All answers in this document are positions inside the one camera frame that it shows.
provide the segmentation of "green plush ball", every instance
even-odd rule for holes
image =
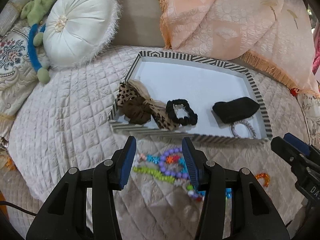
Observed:
[[[49,71],[43,67],[38,70],[37,76],[42,84],[47,84],[50,81]]]
[[[36,36],[33,38],[33,45],[38,47],[42,44],[43,33],[37,33]]]

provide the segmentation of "peach quilted blanket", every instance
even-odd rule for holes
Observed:
[[[319,97],[315,48],[302,0],[159,0],[167,47],[193,55],[241,59],[289,89]]]

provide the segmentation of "black scrunchie hole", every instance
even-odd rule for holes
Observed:
[[[183,105],[185,111],[188,113],[188,116],[185,116],[183,118],[178,118],[174,111],[174,106],[177,106],[177,105]],[[196,125],[196,123],[198,122],[198,115],[195,114],[195,112],[193,112],[193,110],[190,108],[188,101],[185,99],[168,101],[165,110],[168,114],[168,117],[174,123],[179,123],[183,126],[186,126],[188,124]]]

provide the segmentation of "silver screw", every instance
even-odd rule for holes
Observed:
[[[213,160],[207,160],[205,164],[207,164],[210,167],[213,167],[216,163]]]
[[[247,168],[243,168],[243,169],[241,169],[241,171],[242,171],[242,173],[245,174],[245,175],[250,174],[250,170],[247,169]]]
[[[76,167],[72,167],[69,169],[69,173],[70,174],[75,174],[77,172],[77,168]]]
[[[105,161],[103,162],[103,164],[104,164],[105,166],[111,166],[111,165],[113,164],[113,161],[112,161],[112,160],[105,160]]]

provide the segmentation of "satin pillow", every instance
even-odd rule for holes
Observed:
[[[94,58],[114,37],[117,0],[58,0],[46,21],[44,49],[53,66],[77,66]]]

